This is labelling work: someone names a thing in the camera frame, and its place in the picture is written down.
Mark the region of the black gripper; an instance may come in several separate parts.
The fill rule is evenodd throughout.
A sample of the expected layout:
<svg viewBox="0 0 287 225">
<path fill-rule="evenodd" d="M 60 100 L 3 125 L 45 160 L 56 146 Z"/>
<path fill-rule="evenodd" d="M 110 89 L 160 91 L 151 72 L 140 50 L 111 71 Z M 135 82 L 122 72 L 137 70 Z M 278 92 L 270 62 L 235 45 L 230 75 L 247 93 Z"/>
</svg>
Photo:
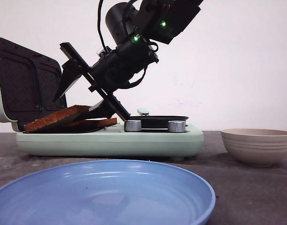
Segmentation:
<svg viewBox="0 0 287 225">
<path fill-rule="evenodd" d="M 142 79 L 129 82 L 134 74 L 146 71 L 149 64 L 158 62 L 157 43 L 140 40 L 125 41 L 114 50 L 105 53 L 97 63 L 89 66 L 69 42 L 60 44 L 68 61 L 62 65 L 63 71 L 53 102 L 60 99 L 77 80 L 84 76 L 90 83 L 89 90 L 97 91 L 103 98 L 88 111 L 77 116 L 76 120 L 111 118 L 117 114 L 122 120 L 130 117 L 113 93 L 118 89 L 129 89 L 139 85 Z"/>
</svg>

